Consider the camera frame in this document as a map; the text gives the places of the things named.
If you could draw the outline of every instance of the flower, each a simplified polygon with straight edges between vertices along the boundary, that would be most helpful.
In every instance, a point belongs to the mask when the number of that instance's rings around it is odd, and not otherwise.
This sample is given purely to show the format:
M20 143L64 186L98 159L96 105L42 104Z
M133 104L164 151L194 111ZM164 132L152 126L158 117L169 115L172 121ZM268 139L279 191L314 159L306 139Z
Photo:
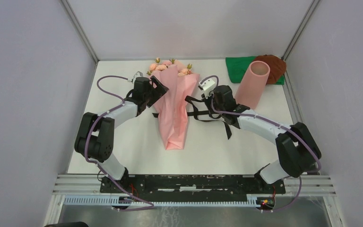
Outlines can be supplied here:
M157 63L152 63L150 66L149 66L149 70L150 71L154 71L156 69L156 67L158 66Z
M187 75L187 74L182 73L182 72L179 72L179 73L177 74L177 76L178 76L178 77L182 77L182 76L185 76L185 75Z
M158 65L155 70L159 70L159 71L163 71L165 69L167 69L168 67L166 65Z
M169 66L172 64L172 62L170 60L166 60L164 62L162 62L163 65Z
M184 75L188 75L189 70L188 69L182 69L179 72L183 73Z

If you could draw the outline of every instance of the pink cylinder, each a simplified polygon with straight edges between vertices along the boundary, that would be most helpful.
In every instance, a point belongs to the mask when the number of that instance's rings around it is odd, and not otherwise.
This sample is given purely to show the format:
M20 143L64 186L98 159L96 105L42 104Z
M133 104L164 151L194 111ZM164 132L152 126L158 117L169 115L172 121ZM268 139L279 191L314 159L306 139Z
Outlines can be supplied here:
M265 62L251 62L234 96L236 102L255 109L267 84L269 72L269 65Z

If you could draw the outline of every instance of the pink paper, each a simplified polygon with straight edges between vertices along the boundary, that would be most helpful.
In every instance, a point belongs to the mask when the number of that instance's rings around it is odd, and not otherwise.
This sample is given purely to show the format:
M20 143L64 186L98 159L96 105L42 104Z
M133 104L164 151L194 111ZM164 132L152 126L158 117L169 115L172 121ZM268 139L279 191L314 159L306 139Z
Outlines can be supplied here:
M188 123L187 102L184 99L192 94L199 79L199 74L178 77L177 73L176 65L171 65L163 71L152 72L152 76L169 88L169 91L154 104L159 113L159 132L166 150L184 149Z

